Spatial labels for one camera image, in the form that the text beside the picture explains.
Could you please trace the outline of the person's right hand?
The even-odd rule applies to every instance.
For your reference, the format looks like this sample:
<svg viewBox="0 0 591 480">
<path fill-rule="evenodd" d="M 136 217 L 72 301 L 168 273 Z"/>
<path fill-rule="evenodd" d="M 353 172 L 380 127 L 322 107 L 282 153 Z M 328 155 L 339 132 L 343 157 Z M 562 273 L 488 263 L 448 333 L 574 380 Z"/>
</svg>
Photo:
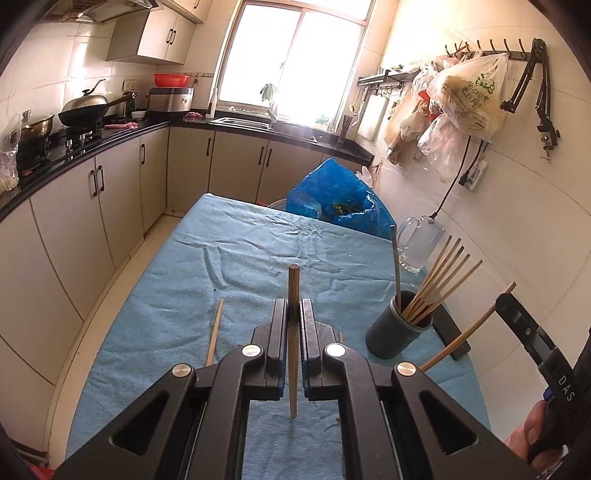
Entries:
<svg viewBox="0 0 591 480">
<path fill-rule="evenodd" d="M 547 403 L 538 401 L 522 425 L 517 427 L 504 441 L 504 444 L 519 458 L 528 460 L 531 447 L 542 433 Z M 538 473 L 543 473 L 554 466 L 562 457 L 562 451 L 551 449 L 538 454 L 530 463 Z"/>
</svg>

